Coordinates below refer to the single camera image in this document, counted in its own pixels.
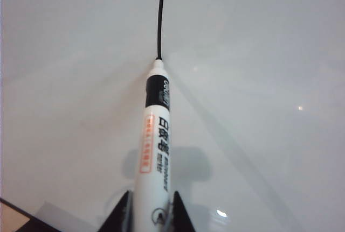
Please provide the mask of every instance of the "whiteboard marker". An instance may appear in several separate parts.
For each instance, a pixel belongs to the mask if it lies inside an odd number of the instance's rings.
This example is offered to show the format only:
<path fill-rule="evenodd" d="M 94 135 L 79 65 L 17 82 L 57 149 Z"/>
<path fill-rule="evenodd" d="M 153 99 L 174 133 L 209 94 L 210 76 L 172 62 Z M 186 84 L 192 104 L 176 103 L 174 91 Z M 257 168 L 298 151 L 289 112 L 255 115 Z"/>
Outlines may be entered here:
<path fill-rule="evenodd" d="M 161 231 L 170 188 L 170 98 L 163 61 L 155 60 L 146 82 L 142 142 L 133 194 L 134 232 Z"/>

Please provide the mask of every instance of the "orange label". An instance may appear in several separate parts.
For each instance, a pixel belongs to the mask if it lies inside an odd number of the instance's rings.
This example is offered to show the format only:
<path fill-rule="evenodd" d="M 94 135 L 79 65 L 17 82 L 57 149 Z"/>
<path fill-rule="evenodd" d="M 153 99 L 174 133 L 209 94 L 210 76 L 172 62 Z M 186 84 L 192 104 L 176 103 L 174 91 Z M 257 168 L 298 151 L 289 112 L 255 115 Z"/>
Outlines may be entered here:
<path fill-rule="evenodd" d="M 150 173 L 152 167 L 152 145 L 153 145 L 153 127 L 155 116 L 150 114 L 144 118 L 144 136 L 141 148 L 140 173 Z"/>

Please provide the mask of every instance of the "logo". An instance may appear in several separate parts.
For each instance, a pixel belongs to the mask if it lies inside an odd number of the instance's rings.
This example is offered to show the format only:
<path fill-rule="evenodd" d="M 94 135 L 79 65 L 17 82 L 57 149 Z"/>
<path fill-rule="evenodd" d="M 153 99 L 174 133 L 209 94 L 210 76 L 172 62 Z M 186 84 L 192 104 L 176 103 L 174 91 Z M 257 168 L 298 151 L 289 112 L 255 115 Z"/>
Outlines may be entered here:
<path fill-rule="evenodd" d="M 151 219 L 154 225 L 157 224 L 165 224 L 165 220 L 167 219 L 167 212 L 162 208 L 156 208 L 151 215 Z"/>
<path fill-rule="evenodd" d="M 163 85 L 163 102 L 169 106 L 169 81 L 164 80 Z"/>

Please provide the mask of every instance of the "white table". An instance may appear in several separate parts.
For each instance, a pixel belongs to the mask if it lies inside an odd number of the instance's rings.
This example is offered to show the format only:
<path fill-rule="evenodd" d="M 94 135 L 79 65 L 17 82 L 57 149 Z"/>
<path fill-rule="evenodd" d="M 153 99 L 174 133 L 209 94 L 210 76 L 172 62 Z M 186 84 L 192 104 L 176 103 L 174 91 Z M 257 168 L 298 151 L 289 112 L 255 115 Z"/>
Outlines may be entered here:
<path fill-rule="evenodd" d="M 133 188 L 158 0 L 1 4 L 1 196 L 97 231 Z M 344 230 L 344 41 L 343 0 L 164 1 L 172 189 L 198 232 Z"/>

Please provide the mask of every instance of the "marker body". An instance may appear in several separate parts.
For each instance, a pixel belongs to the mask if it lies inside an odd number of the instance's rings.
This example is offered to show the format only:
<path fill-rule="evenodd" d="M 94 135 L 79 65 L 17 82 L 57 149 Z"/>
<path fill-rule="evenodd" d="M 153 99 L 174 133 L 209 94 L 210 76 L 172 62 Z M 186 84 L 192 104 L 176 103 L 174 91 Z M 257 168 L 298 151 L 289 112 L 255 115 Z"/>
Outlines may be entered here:
<path fill-rule="evenodd" d="M 161 231 L 169 207 L 169 80 L 156 60 L 146 84 L 142 142 L 133 195 L 133 231 Z"/>

